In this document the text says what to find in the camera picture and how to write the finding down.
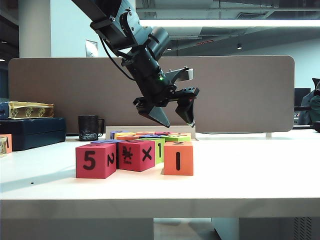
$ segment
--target black printed symbol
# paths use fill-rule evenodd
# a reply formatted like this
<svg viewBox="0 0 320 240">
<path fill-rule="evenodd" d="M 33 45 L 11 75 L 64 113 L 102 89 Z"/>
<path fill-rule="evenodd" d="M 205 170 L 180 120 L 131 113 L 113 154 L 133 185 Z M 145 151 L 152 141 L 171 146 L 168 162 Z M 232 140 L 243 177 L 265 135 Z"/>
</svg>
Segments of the black printed symbol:
<svg viewBox="0 0 320 240">
<path fill-rule="evenodd" d="M 108 161 L 107 161 L 107 166 L 109 167 L 109 163 L 111 163 L 111 164 L 114 164 L 114 161 L 115 161 L 115 154 L 114 153 L 111 153 L 111 156 L 112 156 L 112 159 L 111 159 L 111 157 L 109 156 L 109 154 L 108 154 Z"/>
<path fill-rule="evenodd" d="M 131 153 L 131 147 L 129 147 L 129 151 L 127 150 L 126 146 L 122 147 L 122 156 L 124 156 L 124 160 L 126 160 L 126 158 L 129 158 L 131 160 L 132 157 L 132 153 Z"/>
<path fill-rule="evenodd" d="M 144 162 L 146 160 L 146 158 L 148 157 L 150 160 L 152 159 L 152 157 L 150 156 L 150 151 L 151 151 L 152 147 L 149 147 L 148 151 L 142 149 L 142 152 L 144 153 L 144 157 L 142 158 L 142 161 Z"/>
<path fill-rule="evenodd" d="M 175 153 L 175 168 L 177 171 L 180 170 L 180 152 Z"/>
<path fill-rule="evenodd" d="M 83 168 L 86 169 L 86 170 L 92 170 L 95 168 L 96 166 L 96 160 L 93 158 L 93 157 L 90 157 L 89 155 L 94 155 L 96 154 L 95 151 L 85 151 L 84 153 L 84 160 L 87 162 L 89 161 L 91 164 L 90 166 L 87 166 L 87 165 L 83 165 Z"/>
<path fill-rule="evenodd" d="M 158 147 L 159 147 L 159 158 L 161 158 L 161 143 L 158 143 Z"/>
</svg>

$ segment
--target computer monitor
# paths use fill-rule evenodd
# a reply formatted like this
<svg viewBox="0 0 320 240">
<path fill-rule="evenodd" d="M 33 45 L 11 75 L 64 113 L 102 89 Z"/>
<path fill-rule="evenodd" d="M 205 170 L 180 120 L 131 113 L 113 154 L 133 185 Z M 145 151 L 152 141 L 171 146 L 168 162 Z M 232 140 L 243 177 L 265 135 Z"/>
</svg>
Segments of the computer monitor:
<svg viewBox="0 0 320 240">
<path fill-rule="evenodd" d="M 311 92 L 311 88 L 295 88 L 294 89 L 294 106 L 301 106 L 301 101 L 305 95 Z"/>
</svg>

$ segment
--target black cable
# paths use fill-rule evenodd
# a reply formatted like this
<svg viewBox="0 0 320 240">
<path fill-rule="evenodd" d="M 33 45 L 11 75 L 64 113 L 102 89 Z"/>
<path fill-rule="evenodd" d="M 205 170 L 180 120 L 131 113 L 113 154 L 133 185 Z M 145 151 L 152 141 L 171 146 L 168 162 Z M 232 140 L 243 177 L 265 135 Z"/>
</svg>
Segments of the black cable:
<svg viewBox="0 0 320 240">
<path fill-rule="evenodd" d="M 110 54 L 109 54 L 109 52 L 108 52 L 108 50 L 107 50 L 107 48 L 106 48 L 106 46 L 105 46 L 104 41 L 102 40 L 102 38 L 101 38 L 100 36 L 99 36 L 99 38 L 100 38 L 100 41 L 101 41 L 101 44 L 102 44 L 102 47 L 103 47 L 105 53 L 108 55 L 108 57 L 109 57 L 110 60 L 113 62 L 113 64 L 114 64 L 128 79 L 135 81 L 135 80 L 134 80 L 132 77 L 130 77 L 125 71 L 123 71 L 122 68 L 115 62 L 115 60 L 110 56 Z"/>
</svg>

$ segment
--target desk divider panel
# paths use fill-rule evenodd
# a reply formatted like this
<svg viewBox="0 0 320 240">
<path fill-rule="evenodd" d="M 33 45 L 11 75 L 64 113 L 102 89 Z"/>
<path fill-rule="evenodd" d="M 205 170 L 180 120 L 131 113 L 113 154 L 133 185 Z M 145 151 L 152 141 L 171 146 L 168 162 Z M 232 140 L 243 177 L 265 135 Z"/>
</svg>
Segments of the desk divider panel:
<svg viewBox="0 0 320 240">
<path fill-rule="evenodd" d="M 197 132 L 287 132 L 293 127 L 295 64 L 289 56 L 162 57 L 164 72 L 193 68 Z M 11 101 L 54 104 L 68 133 L 79 115 L 99 115 L 108 126 L 154 126 L 132 104 L 141 93 L 108 58 L 15 58 L 9 63 Z M 164 109 L 171 125 L 185 125 L 176 102 Z"/>
</svg>

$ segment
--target letter x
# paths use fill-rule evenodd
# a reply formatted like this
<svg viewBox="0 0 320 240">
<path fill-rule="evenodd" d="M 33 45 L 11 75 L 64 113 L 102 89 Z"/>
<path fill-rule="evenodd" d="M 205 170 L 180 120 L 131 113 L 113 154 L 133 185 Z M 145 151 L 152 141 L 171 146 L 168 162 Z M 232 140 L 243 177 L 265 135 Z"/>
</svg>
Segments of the letter x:
<svg viewBox="0 0 320 240">
<path fill-rule="evenodd" d="M 151 151 L 152 147 L 149 147 L 148 151 L 142 149 L 142 152 L 144 153 L 144 157 L 142 158 L 142 161 L 144 162 L 146 160 L 146 158 L 148 157 L 150 160 L 152 159 L 150 156 L 150 151 Z"/>
</svg>

